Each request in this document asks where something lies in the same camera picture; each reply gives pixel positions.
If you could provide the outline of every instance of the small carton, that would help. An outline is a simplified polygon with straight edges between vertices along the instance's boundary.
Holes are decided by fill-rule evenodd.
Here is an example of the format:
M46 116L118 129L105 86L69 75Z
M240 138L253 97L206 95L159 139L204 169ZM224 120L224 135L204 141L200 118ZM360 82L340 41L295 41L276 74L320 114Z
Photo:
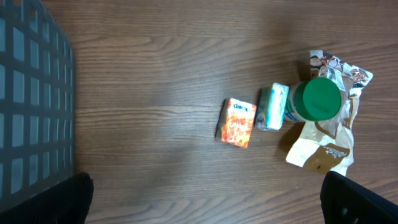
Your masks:
M278 131L284 122L289 87L273 83L261 89L260 104L256 116L256 127L261 130Z
M223 142L247 148L255 115L255 105L233 98L227 99L218 122L216 136Z

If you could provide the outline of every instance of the wooden table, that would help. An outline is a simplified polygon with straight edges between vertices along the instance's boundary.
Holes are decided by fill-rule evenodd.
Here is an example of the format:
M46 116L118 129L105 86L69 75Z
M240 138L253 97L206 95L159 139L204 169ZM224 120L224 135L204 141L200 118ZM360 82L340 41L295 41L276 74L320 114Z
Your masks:
M285 162L302 125L214 139L225 98L309 75L310 49L374 73L347 176L398 203L395 1L46 0L77 57L87 223L323 223L324 176Z

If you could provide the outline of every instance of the light green package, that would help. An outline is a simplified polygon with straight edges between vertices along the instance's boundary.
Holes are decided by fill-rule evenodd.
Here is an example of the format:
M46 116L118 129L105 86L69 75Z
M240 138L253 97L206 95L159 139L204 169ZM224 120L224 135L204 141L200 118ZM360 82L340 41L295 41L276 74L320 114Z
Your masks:
M273 83L261 89L260 104L256 115L256 128L261 130L279 130L284 122L289 87Z

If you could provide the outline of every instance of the crumpled plastic bag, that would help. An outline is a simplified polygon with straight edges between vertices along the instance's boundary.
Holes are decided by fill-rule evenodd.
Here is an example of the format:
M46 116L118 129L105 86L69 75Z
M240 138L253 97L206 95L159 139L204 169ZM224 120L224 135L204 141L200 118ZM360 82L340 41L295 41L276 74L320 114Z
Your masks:
M354 162L351 128L358 112L359 97L373 74L322 50L311 50L310 55L312 78L326 77L336 83L341 93L341 108L332 119L306 122L286 161L322 174L332 170L345 176Z

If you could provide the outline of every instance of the plastic wrapper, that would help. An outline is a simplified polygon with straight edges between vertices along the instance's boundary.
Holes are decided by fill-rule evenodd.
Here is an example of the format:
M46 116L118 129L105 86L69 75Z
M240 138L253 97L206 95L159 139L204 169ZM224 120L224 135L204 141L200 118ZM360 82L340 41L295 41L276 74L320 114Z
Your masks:
M230 98L221 112L216 137L221 141L247 148L253 129L256 106Z
M288 93L289 87L279 83L261 89L256 128L278 131L282 127Z
M351 128L359 97L373 74L322 50L311 50L310 55L312 77L327 77L336 83L341 93L341 109L327 121L306 122L286 161L322 174L332 170L346 175L348 166L354 162Z

